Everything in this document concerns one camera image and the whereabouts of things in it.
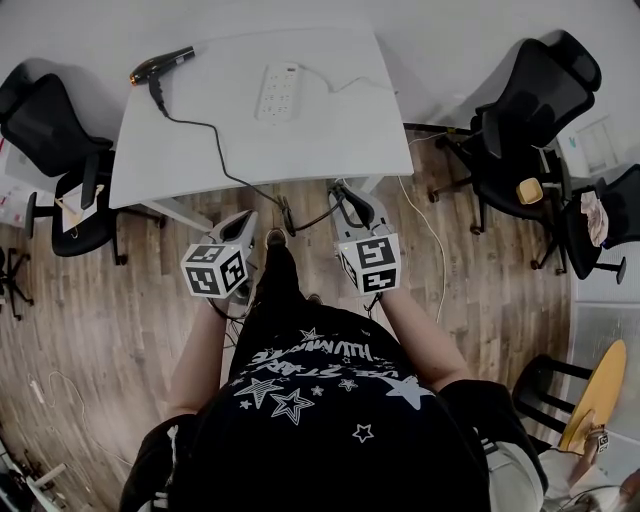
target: hair dryer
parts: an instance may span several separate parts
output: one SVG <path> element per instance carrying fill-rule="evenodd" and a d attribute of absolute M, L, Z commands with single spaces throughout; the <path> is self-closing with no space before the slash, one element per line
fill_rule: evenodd
<path fill-rule="evenodd" d="M 152 75 L 158 78 L 170 69 L 175 68 L 178 64 L 182 64 L 185 60 L 189 60 L 194 56 L 193 46 L 187 46 L 182 50 L 152 57 L 134 69 L 129 75 L 129 80 L 133 85 L 143 84 L 149 80 Z"/>
<path fill-rule="evenodd" d="M 176 52 L 152 57 L 134 69 L 129 75 L 129 80 L 133 85 L 149 82 L 149 93 L 153 101 L 156 102 L 160 112 L 162 112 L 165 117 L 169 117 L 169 113 L 164 106 L 159 78 L 167 71 L 175 68 L 178 64 L 182 64 L 185 60 L 193 58 L 195 54 L 193 46 L 187 46 Z"/>

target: mesh chair back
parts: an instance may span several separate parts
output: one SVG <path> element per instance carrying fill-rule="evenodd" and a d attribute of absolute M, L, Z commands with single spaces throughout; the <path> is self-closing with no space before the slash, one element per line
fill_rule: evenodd
<path fill-rule="evenodd" d="M 640 165 L 636 164 L 609 184 L 600 200 L 609 217 L 604 247 L 640 242 Z"/>
<path fill-rule="evenodd" d="M 20 64 L 9 74 L 0 86 L 0 123 L 13 113 L 32 85 L 24 64 Z"/>
<path fill-rule="evenodd" d="M 594 103 L 592 91 L 562 67 L 546 45 L 527 39 L 491 117 L 503 148 L 542 147 Z"/>
<path fill-rule="evenodd" d="M 597 91 L 602 84 L 602 72 L 587 49 L 569 32 L 560 32 L 560 39 L 549 45 L 553 58 L 590 91 Z"/>
<path fill-rule="evenodd" d="M 51 74 L 40 78 L 22 98 L 2 123 L 2 135 L 50 177 L 82 165 L 87 156 L 113 145 L 87 135 L 62 81 Z"/>

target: black office chair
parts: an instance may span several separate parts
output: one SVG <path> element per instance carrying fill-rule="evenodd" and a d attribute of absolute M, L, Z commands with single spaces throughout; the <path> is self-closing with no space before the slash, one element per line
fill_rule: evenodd
<path fill-rule="evenodd" d="M 29 84 L 24 68 L 19 68 L 14 70 L 17 77 L 12 73 L 13 76 L 10 75 L 0 88 L 0 98 L 4 94 L 6 98 L 13 99 L 13 102 L 5 101 L 10 105 L 2 114 L 2 135 L 29 157 L 43 174 L 49 177 L 63 175 L 56 186 L 57 198 L 62 198 L 82 185 L 81 208 L 88 209 L 94 200 L 97 207 L 96 213 L 80 222 L 76 228 L 65 232 L 63 215 L 68 215 L 68 212 L 63 212 L 58 204 L 36 206 L 37 196 L 34 193 L 29 198 L 27 208 L 27 235 L 33 236 L 35 218 L 53 217 L 51 242 L 56 255 L 78 256 L 111 241 L 115 264 L 126 264 L 126 255 L 118 253 L 118 213 L 125 212 L 152 219 L 160 228 L 164 226 L 165 218 L 131 208 L 109 208 L 115 157 L 115 153 L 111 151 L 113 142 L 91 137 L 83 130 L 65 87 L 56 75 L 45 75 L 35 84 Z M 96 198 L 99 187 L 102 191 Z"/>
<path fill-rule="evenodd" d="M 22 266 L 22 262 L 25 260 L 29 261 L 31 257 L 28 254 L 22 254 L 20 255 L 20 258 L 18 258 L 18 261 L 15 264 L 13 264 L 11 262 L 11 256 L 16 255 L 17 253 L 18 252 L 15 249 L 9 249 L 9 256 L 6 260 L 7 271 L 5 272 L 3 270 L 5 255 L 4 255 L 4 251 L 0 247 L 0 296 L 4 296 L 5 288 L 9 290 L 9 302 L 11 303 L 11 312 L 13 313 L 13 317 L 16 320 L 20 321 L 22 320 L 22 315 L 16 314 L 16 304 L 15 304 L 14 293 L 17 293 L 23 301 L 29 304 L 29 306 L 33 306 L 33 299 L 27 299 L 25 294 L 16 284 L 16 277 L 18 275 L 18 270 L 20 270 L 20 267 Z"/>
<path fill-rule="evenodd" d="M 580 211 L 583 192 L 594 191 L 602 201 L 602 206 L 609 217 L 609 232 L 602 247 L 594 247 L 589 237 L 587 216 Z M 613 183 L 607 185 L 603 179 L 595 185 L 574 192 L 558 215 L 556 227 L 552 231 L 553 239 L 540 263 L 531 262 L 534 269 L 542 268 L 549 256 L 560 248 L 569 260 L 579 279 L 586 279 L 594 268 L 616 273 L 616 282 L 622 283 L 627 270 L 627 259 L 622 258 L 619 265 L 598 263 L 602 248 L 610 249 L 627 242 L 640 241 L 640 165 L 628 169 Z"/>
<path fill-rule="evenodd" d="M 484 232 L 486 205 L 549 227 L 546 205 L 522 205 L 516 187 L 532 177 L 541 183 L 559 181 L 542 173 L 536 148 L 549 144 L 569 122 L 593 106 L 593 92 L 600 81 L 598 64 L 570 34 L 563 32 L 551 47 L 527 39 L 498 101 L 476 109 L 471 137 L 461 143 L 447 136 L 436 140 L 437 148 L 448 147 L 460 158 L 471 177 L 430 191 L 429 200 L 436 202 L 440 194 L 472 184 L 481 219 L 479 227 L 471 227 L 472 233 Z"/>

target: white box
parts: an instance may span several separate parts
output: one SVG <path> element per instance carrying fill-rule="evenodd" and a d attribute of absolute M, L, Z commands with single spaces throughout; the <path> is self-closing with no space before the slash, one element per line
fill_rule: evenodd
<path fill-rule="evenodd" d="M 225 299 L 248 278 L 242 246 L 193 244 L 180 262 L 189 292 L 195 297 Z"/>
<path fill-rule="evenodd" d="M 338 244 L 342 269 L 361 295 L 400 286 L 400 243 L 396 233 Z"/>

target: white wall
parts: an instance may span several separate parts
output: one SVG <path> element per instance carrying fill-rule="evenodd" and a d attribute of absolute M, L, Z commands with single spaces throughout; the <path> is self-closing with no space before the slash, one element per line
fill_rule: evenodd
<path fill-rule="evenodd" d="M 128 74 L 145 58 L 243 31 L 354 20 L 375 28 L 406 121 L 450 113 L 521 38 L 565 28 L 602 66 L 597 101 L 610 107 L 620 146 L 640 146 L 632 0 L 3 0 L 0 77 L 28 58 L 65 66 L 87 129 L 115 138 Z"/>

